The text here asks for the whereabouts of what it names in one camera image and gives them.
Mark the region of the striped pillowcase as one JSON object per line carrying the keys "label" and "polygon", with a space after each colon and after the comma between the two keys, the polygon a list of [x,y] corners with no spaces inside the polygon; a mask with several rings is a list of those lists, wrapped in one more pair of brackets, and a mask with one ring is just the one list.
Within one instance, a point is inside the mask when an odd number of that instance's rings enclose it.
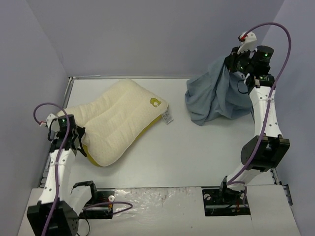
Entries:
{"label": "striped pillowcase", "polygon": [[190,120],[203,126],[218,117],[238,119],[252,112],[252,102],[240,73],[229,72],[219,57],[206,73],[187,80],[185,104]]}

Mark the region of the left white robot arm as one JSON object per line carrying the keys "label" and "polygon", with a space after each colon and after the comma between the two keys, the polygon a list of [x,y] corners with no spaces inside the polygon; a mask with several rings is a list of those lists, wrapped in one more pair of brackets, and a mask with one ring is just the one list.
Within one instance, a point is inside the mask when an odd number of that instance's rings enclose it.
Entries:
{"label": "left white robot arm", "polygon": [[95,205],[99,193],[92,181],[69,186],[77,153],[87,156],[82,144],[85,129],[77,126],[74,115],[54,117],[57,126],[51,141],[50,165],[44,189],[37,203],[27,209],[27,219],[36,236],[75,236],[84,205]]}

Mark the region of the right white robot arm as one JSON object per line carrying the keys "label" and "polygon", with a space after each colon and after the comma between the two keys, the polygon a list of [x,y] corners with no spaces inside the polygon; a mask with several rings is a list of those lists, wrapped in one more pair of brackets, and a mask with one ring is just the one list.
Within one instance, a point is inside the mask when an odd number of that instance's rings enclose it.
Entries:
{"label": "right white robot arm", "polygon": [[269,73],[273,52],[271,47],[261,45],[253,52],[235,47],[224,60],[230,72],[245,76],[254,117],[254,137],[243,146],[240,165],[220,185],[218,196],[224,203],[245,193],[247,185],[258,175],[277,167],[290,147],[277,121],[276,79]]}

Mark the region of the cream white pillow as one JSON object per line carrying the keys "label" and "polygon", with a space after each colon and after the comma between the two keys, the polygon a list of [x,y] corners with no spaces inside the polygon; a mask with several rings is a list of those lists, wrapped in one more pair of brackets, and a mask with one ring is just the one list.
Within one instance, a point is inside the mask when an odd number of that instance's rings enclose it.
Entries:
{"label": "cream white pillow", "polygon": [[132,79],[121,79],[93,102],[65,108],[85,129],[82,139],[87,159],[95,166],[116,162],[148,128],[159,121],[169,104]]}

